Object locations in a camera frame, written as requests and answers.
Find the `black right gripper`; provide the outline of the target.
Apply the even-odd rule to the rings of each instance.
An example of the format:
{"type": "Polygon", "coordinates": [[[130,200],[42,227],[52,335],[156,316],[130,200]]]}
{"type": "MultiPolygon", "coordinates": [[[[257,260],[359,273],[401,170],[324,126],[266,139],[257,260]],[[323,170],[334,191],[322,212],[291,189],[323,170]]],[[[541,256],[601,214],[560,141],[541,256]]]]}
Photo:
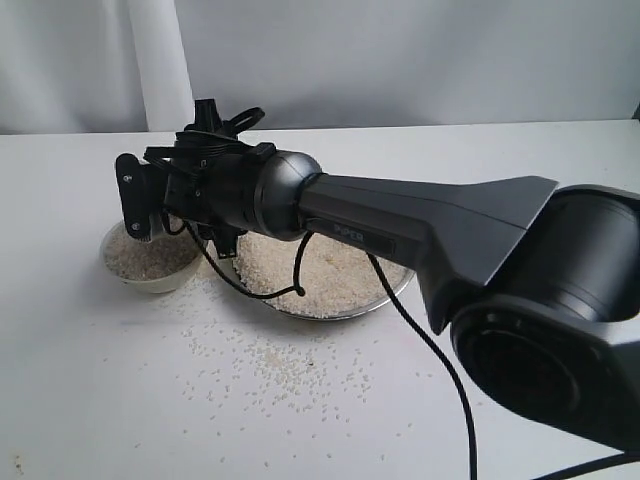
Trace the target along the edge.
{"type": "Polygon", "coordinates": [[[199,237],[213,243],[219,259],[235,258],[238,239],[256,228],[255,190],[275,145],[241,146],[240,117],[223,119],[214,99],[196,100],[194,112],[169,149],[181,172],[168,177],[165,206],[200,223],[199,237]]]}

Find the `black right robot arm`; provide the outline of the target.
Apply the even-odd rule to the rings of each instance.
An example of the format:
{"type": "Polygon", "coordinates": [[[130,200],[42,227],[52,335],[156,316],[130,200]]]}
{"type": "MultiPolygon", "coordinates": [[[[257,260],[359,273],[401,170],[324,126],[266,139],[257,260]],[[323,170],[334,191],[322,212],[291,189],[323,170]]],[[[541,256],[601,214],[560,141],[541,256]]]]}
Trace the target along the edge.
{"type": "Polygon", "coordinates": [[[222,234],[312,231],[414,271],[434,333],[474,383],[527,419],[639,446],[639,197],[539,176],[437,184],[336,176],[238,132],[201,101],[146,158],[170,173],[176,216],[222,234]]]}

